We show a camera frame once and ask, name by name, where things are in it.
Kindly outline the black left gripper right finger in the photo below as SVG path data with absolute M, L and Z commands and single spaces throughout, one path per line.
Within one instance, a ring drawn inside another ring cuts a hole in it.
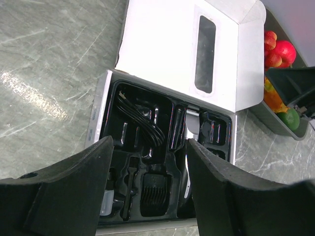
M 312 236 L 315 182 L 252 175 L 190 142 L 192 198 L 201 236 Z

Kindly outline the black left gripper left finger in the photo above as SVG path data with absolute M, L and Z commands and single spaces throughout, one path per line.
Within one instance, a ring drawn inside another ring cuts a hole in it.
M 51 166 L 2 179 L 1 235 L 95 235 L 113 148 L 107 136 Z

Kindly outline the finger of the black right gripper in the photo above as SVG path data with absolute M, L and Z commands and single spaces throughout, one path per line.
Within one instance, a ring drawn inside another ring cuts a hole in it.
M 266 77 L 288 107 L 315 107 L 315 68 L 270 68 Z

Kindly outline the silver hair clipper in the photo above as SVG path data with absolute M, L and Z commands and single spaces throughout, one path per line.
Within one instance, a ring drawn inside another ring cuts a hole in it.
M 184 125 L 184 148 L 181 154 L 181 159 L 183 160 L 181 173 L 181 187 L 178 210 L 180 213 L 186 213 L 191 208 L 192 202 L 192 183 L 190 174 L 190 158 L 191 158 L 191 147 L 190 142 L 192 140 L 197 141 L 199 137 L 199 113 L 191 109 L 187 109 L 185 125 Z

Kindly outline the white hair clipper box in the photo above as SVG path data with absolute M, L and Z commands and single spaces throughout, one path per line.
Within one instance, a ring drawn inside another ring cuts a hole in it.
M 99 79 L 85 147 L 113 139 L 114 201 L 98 236 L 195 226 L 178 210 L 187 109 L 198 141 L 234 164 L 236 113 L 263 99 L 266 9 L 259 0 L 129 0 L 113 69 Z M 139 158 L 122 218 L 132 156 Z M 171 176 L 165 215 L 143 217 L 143 175 Z

